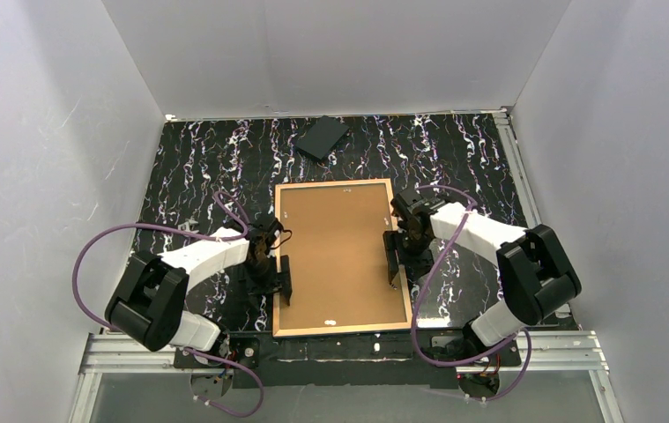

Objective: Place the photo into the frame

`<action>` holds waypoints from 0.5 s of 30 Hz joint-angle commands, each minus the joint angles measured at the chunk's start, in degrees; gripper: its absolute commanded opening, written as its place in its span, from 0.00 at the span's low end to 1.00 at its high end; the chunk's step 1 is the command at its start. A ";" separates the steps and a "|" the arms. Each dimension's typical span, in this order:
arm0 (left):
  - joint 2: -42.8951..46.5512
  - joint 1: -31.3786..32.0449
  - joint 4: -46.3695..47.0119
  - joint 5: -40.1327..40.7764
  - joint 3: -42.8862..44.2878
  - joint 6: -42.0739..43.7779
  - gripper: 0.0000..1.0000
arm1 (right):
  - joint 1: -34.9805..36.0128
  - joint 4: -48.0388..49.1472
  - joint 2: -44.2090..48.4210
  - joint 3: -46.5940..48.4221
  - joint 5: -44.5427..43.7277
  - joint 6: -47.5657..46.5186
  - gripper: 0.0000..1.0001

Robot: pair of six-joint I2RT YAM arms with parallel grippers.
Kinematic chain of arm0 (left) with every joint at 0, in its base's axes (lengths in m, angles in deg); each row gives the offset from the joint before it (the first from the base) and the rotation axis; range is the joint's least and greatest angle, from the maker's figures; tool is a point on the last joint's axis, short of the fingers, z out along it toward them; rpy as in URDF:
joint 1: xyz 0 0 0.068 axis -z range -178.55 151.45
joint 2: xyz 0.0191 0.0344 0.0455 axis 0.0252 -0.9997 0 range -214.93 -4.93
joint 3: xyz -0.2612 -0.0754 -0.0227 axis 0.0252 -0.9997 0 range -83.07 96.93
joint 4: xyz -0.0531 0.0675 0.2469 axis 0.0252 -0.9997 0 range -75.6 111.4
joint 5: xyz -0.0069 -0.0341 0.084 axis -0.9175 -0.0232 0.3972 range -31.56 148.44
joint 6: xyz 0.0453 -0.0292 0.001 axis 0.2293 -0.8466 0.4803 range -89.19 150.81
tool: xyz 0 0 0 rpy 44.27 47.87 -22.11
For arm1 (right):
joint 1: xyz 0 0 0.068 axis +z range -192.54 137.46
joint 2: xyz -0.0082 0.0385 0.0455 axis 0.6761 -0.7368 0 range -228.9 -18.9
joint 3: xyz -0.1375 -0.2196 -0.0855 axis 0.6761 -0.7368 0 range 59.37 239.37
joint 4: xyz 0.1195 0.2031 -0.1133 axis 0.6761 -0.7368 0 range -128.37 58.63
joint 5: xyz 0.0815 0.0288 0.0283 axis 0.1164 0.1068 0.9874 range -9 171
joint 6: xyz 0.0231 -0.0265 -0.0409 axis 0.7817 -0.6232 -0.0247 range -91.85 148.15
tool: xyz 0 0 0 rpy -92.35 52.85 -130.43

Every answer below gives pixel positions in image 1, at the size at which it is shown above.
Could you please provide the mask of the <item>brown cardboard backing board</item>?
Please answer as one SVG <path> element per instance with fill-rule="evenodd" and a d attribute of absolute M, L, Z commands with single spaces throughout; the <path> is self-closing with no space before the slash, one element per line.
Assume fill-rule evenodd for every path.
<path fill-rule="evenodd" d="M 390 179 L 279 184 L 274 211 L 292 237 L 293 293 L 273 300 L 275 338 L 406 330 L 405 272 L 392 273 L 383 233 L 396 229 Z"/>

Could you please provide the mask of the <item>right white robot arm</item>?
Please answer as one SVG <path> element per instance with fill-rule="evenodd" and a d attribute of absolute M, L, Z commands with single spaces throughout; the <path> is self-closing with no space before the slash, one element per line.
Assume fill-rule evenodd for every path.
<path fill-rule="evenodd" d="M 448 252 L 434 256 L 430 245 L 445 240 L 483 257 L 499 271 L 502 298 L 462 329 L 450 355 L 460 362 L 478 359 L 506 345 L 519 331 L 541 323 L 582 292 L 573 264 L 556 232 L 539 224 L 523 228 L 479 215 L 474 202 L 446 195 L 424 197 L 406 189 L 391 200 L 395 230 L 383 234 L 388 279 L 405 270 L 419 288 L 421 306 L 430 280 Z"/>

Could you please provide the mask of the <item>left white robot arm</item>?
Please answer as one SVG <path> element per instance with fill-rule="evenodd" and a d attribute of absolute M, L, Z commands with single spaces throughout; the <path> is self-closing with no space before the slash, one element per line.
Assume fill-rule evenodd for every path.
<path fill-rule="evenodd" d="M 290 300 L 289 259 L 272 252 L 291 236 L 291 230 L 267 215 L 246 226 L 227 224 L 209 239 L 174 251 L 138 251 L 106 307 L 106 320 L 150 351 L 172 345 L 227 358 L 228 331 L 185 310 L 186 295 L 209 277 L 228 271 L 254 307 L 275 293 Z"/>

